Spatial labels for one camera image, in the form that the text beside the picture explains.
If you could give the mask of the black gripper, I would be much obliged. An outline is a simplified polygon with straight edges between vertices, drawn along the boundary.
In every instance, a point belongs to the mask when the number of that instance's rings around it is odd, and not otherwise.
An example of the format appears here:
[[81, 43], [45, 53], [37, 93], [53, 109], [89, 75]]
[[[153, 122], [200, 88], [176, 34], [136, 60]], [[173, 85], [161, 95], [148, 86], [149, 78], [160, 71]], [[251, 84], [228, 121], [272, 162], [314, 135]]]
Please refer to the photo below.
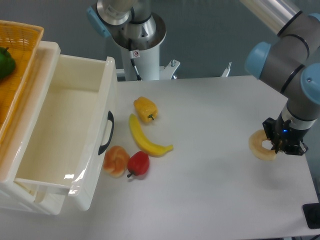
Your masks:
[[303, 156], [308, 151], [303, 140], [308, 130], [300, 130], [292, 126], [292, 123], [292, 120], [284, 121], [282, 117], [277, 120], [269, 117], [262, 123], [266, 137], [271, 141], [276, 154], [284, 152], [287, 155]]

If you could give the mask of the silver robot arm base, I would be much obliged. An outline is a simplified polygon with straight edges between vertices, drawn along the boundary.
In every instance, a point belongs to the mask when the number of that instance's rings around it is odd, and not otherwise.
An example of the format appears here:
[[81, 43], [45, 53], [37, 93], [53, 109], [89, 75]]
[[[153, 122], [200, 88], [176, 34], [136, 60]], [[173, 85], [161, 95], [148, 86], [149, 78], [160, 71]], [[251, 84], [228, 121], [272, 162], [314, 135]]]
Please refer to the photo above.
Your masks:
[[149, 50], [166, 37], [164, 20], [152, 12], [150, 0], [98, 0], [86, 10], [91, 26], [129, 50]]

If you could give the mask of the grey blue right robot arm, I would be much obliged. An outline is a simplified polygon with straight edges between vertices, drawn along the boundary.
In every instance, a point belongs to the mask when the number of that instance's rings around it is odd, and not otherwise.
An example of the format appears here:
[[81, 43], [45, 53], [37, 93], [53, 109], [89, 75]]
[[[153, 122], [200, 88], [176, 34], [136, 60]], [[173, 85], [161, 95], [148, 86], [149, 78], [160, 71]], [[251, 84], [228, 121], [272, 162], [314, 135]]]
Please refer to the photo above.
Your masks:
[[306, 15], [290, 0], [243, 0], [278, 37], [274, 45], [258, 43], [245, 69], [283, 96], [287, 102], [277, 119], [263, 123], [271, 151], [302, 156], [303, 138], [320, 117], [320, 65], [304, 65], [320, 48], [320, 15]]

